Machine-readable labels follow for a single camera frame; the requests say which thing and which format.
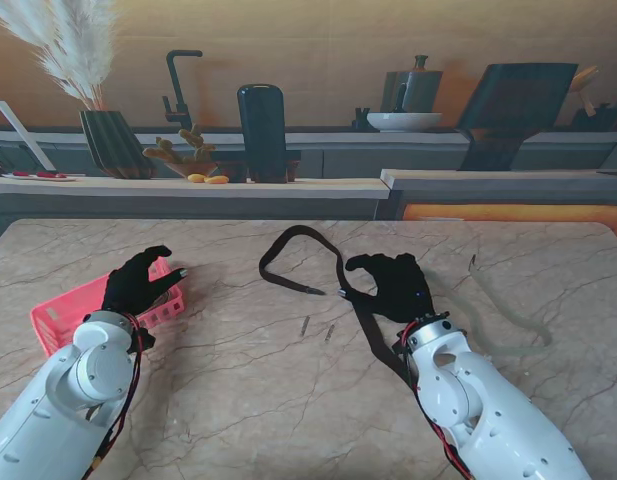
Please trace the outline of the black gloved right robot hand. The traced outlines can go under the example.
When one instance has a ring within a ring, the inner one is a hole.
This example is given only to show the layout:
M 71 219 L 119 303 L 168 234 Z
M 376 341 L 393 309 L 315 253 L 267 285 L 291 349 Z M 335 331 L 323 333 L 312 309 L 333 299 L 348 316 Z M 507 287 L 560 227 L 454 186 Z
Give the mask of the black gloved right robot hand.
M 345 269 L 365 270 L 377 287 L 374 295 L 344 288 L 344 298 L 359 316 L 380 315 L 395 323 L 409 324 L 436 314 L 425 275 L 410 253 L 396 257 L 358 255 L 346 262 Z

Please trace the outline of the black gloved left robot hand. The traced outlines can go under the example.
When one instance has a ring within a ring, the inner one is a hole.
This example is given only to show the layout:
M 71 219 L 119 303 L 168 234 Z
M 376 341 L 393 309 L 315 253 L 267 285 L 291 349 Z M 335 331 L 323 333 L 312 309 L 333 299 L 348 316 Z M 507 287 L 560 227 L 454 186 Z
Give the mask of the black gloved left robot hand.
M 171 254 L 164 245 L 149 247 L 113 270 L 108 276 L 101 309 L 133 316 L 149 310 L 159 297 L 187 276 L 185 268 L 178 268 L 154 281 L 149 279 L 150 266 Z

